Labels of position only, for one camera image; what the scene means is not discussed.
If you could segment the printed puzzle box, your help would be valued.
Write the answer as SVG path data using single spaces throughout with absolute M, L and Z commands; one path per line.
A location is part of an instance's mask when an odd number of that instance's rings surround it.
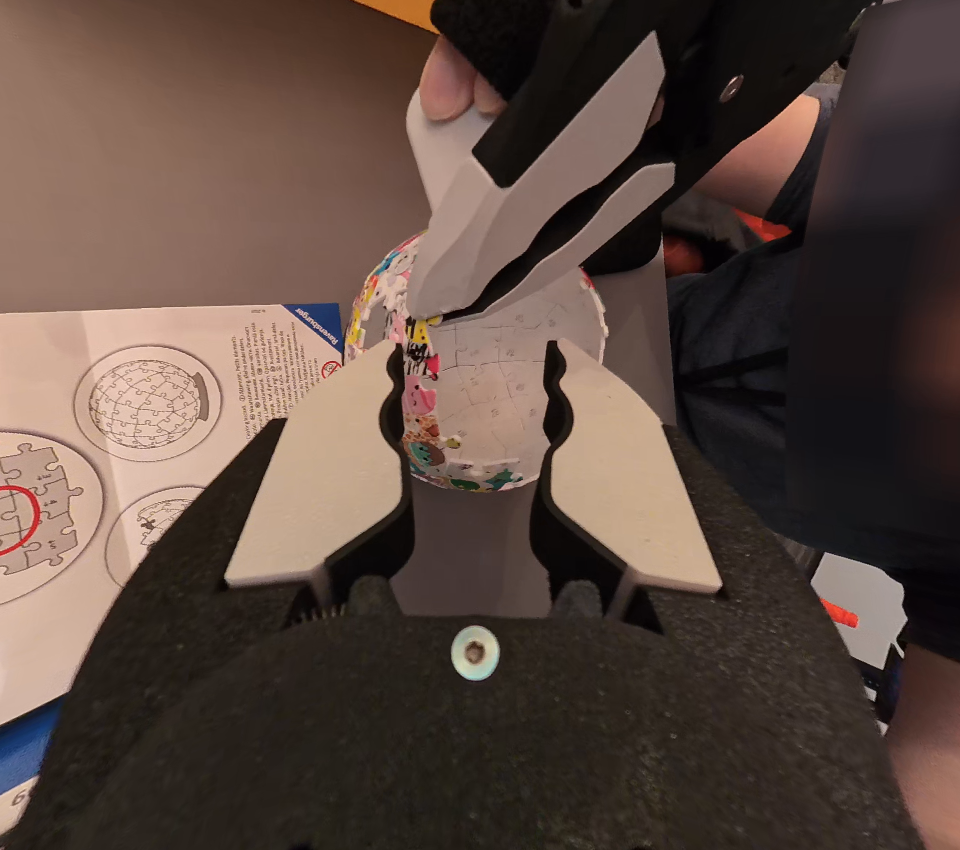
M 63 705 L 50 701 L 1 727 L 2 826 L 21 811 L 36 782 Z

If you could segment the person's right forearm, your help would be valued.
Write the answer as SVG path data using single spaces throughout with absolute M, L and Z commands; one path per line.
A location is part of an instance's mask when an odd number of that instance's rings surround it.
M 765 216 L 809 146 L 820 109 L 819 99 L 798 97 L 727 154 L 694 190 L 752 215 Z

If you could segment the person's leg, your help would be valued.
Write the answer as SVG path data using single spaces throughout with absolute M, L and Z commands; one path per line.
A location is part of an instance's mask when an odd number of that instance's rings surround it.
M 958 572 L 890 569 L 903 587 L 906 648 L 886 742 L 928 848 L 959 847 Z

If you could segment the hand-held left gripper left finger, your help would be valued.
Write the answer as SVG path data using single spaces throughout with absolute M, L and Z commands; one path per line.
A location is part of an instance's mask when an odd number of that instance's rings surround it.
M 402 448 L 402 346 L 383 341 L 319 383 L 282 427 L 224 574 L 232 589 L 307 584 L 345 603 L 415 545 Z

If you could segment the colourful puzzle ball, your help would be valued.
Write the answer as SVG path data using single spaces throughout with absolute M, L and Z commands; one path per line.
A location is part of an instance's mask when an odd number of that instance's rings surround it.
M 603 361 L 605 307 L 581 268 L 483 319 L 414 320 L 407 284 L 422 236 L 366 277 L 344 340 L 351 362 L 384 340 L 404 358 L 402 446 L 412 475 L 445 489 L 504 492 L 534 482 L 547 448 L 545 355 L 569 339 Z

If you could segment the white instruction sheet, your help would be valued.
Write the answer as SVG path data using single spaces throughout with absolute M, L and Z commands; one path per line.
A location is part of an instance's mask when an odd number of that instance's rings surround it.
M 1 719 L 62 696 L 150 550 L 342 364 L 336 304 L 5 314 Z

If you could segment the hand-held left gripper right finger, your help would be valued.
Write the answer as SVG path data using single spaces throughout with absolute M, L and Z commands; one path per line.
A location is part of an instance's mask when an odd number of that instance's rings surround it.
M 715 596 L 723 583 L 661 420 L 568 339 L 546 347 L 548 441 L 530 518 L 553 601 L 591 583 L 602 616 L 641 589 Z

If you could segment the person's shoe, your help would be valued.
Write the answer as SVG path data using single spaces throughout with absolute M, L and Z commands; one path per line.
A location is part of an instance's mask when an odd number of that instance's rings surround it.
M 883 571 L 825 554 L 813 574 L 819 597 L 856 616 L 856 626 L 836 623 L 850 655 L 882 669 L 906 624 L 904 589 Z

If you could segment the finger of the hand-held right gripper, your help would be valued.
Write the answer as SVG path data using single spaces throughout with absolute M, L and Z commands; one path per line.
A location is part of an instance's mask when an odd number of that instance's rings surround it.
M 638 169 L 667 163 L 641 148 L 666 67 L 648 34 L 575 112 L 548 112 L 534 80 L 498 117 L 471 108 L 438 122 L 419 92 L 406 132 L 431 209 L 407 305 L 417 318 L 472 318 L 494 277 L 533 244 L 570 201 L 599 186 L 613 192 Z
M 651 208 L 675 183 L 671 162 L 646 165 L 596 208 L 582 194 L 547 221 L 531 247 L 498 273 L 475 304 L 471 316 L 485 317 L 522 301 L 579 268 L 642 212 Z

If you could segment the person's dark shirt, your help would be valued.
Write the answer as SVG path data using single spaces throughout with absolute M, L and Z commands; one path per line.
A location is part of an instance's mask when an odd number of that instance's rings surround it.
M 789 233 L 707 274 L 667 281 L 678 425 L 769 529 L 822 551 L 835 529 L 788 501 L 787 369 L 800 255 L 839 91 L 809 88 L 817 121 L 770 209 Z

